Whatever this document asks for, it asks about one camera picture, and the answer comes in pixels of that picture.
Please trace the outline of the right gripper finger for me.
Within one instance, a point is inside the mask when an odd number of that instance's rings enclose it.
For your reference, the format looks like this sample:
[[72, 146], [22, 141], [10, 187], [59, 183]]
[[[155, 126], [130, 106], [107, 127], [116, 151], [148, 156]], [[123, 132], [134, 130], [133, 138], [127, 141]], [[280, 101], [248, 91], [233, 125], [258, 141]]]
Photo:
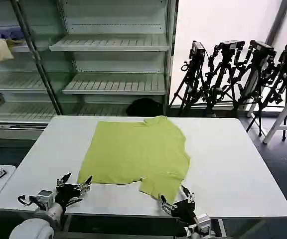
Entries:
[[183, 185], [181, 186], [183, 193], [188, 199], [189, 203], [194, 203], [195, 202], [195, 194], [194, 192], [190, 192], [188, 188], [184, 187]]
[[165, 211], [167, 214], [171, 214], [176, 209], [176, 205], [168, 203], [164, 195], [160, 195], [160, 201], [161, 201], [161, 209]]

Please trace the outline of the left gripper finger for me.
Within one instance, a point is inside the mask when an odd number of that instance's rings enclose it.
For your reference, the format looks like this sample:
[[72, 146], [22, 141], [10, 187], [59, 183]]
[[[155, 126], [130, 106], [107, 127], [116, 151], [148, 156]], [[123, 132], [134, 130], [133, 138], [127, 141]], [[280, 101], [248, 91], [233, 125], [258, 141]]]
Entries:
[[66, 182], [68, 181], [70, 176], [71, 176], [71, 172], [64, 175], [61, 179], [57, 179], [56, 187], [65, 187], [67, 185]]
[[76, 190], [80, 194], [85, 194], [90, 190], [90, 185], [92, 182], [92, 176], [90, 176], [83, 184], [79, 184], [76, 186]]

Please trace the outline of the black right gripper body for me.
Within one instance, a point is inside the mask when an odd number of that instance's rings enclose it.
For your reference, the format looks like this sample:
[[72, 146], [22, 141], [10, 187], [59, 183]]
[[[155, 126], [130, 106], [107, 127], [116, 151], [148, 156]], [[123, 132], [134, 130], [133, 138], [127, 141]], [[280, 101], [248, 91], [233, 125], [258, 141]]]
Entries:
[[181, 200], [173, 204], [175, 206], [172, 210], [172, 216], [175, 218], [180, 218], [183, 222], [195, 222], [195, 207], [194, 201]]

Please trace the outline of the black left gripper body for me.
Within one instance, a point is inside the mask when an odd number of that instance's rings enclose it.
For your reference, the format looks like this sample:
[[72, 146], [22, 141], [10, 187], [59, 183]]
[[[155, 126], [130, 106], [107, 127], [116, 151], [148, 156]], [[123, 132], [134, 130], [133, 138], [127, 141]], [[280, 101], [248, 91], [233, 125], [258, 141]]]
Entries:
[[63, 186], [57, 186], [56, 192], [54, 202], [62, 207], [68, 207], [82, 201], [79, 185], [64, 184]]

